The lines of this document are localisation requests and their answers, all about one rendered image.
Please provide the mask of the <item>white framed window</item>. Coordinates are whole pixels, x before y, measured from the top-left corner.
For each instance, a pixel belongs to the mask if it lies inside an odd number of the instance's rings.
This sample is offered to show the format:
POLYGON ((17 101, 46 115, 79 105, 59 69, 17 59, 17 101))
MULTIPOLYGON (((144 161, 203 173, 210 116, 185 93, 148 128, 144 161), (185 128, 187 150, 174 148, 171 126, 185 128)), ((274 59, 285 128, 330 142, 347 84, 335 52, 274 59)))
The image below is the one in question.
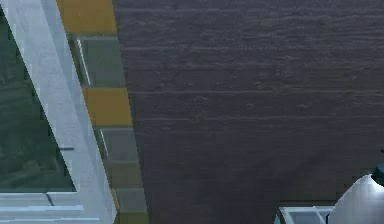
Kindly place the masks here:
POLYGON ((114 224, 116 208, 56 0, 0 0, 75 186, 0 193, 0 224, 114 224))

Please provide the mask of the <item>yellow and grey striped panel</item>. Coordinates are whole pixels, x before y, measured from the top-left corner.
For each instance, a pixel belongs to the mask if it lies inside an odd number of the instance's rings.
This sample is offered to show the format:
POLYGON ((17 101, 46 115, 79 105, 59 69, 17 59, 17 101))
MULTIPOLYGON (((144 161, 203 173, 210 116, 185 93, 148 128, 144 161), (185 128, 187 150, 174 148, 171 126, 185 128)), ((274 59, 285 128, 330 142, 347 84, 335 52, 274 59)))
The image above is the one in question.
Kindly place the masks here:
POLYGON ((117 210, 149 224, 112 0, 56 0, 117 210))

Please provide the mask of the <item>dark teal round object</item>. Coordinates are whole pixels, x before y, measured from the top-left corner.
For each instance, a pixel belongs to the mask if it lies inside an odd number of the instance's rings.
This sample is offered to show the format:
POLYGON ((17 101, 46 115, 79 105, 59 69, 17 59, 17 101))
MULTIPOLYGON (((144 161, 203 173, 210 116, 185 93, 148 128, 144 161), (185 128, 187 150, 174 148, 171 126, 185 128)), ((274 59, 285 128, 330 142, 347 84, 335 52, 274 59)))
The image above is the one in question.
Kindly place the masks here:
POLYGON ((384 163, 376 165, 371 178, 380 186, 384 187, 384 163))

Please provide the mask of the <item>white framed glass box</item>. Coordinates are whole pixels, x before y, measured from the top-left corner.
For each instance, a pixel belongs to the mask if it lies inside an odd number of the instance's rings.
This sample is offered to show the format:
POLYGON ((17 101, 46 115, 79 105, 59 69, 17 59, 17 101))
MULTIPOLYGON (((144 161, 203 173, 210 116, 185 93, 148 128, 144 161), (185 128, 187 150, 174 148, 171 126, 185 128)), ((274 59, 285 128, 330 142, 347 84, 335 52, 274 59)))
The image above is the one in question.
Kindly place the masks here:
POLYGON ((327 224, 332 206, 280 207, 273 224, 327 224))

